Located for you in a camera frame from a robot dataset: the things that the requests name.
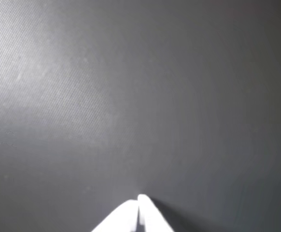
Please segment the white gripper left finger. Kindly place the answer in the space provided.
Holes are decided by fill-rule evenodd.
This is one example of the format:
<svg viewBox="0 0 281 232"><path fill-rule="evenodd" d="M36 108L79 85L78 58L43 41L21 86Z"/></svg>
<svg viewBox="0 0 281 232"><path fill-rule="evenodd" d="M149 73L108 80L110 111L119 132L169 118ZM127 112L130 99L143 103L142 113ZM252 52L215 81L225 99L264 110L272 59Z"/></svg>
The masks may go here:
<svg viewBox="0 0 281 232"><path fill-rule="evenodd" d="M138 201L128 200L109 213L92 232L135 232L138 212Z"/></svg>

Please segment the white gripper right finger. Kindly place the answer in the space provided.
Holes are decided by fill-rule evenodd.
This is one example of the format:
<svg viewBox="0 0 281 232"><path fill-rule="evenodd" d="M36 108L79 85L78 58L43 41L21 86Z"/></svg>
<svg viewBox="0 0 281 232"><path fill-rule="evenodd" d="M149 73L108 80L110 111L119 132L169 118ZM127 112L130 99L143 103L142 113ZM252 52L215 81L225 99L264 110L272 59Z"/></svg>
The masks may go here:
<svg viewBox="0 0 281 232"><path fill-rule="evenodd" d="M145 194L138 195L139 223L146 232L174 232L162 213Z"/></svg>

